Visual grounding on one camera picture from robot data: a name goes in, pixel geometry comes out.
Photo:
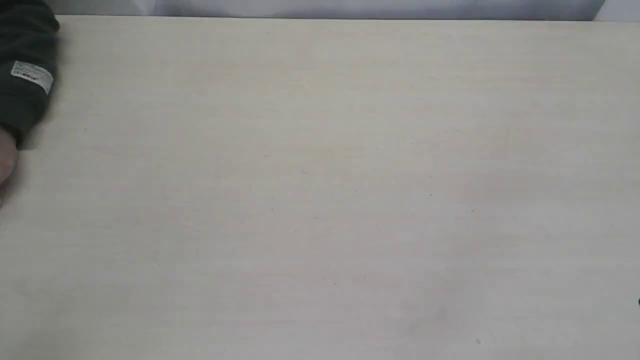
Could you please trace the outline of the open bare right hand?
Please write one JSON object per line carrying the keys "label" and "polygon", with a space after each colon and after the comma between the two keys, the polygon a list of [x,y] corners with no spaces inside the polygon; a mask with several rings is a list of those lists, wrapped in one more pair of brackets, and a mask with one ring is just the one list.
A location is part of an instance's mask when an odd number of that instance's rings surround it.
{"label": "open bare right hand", "polygon": [[19,150],[14,135],[5,128],[0,129],[0,206],[12,191]]}

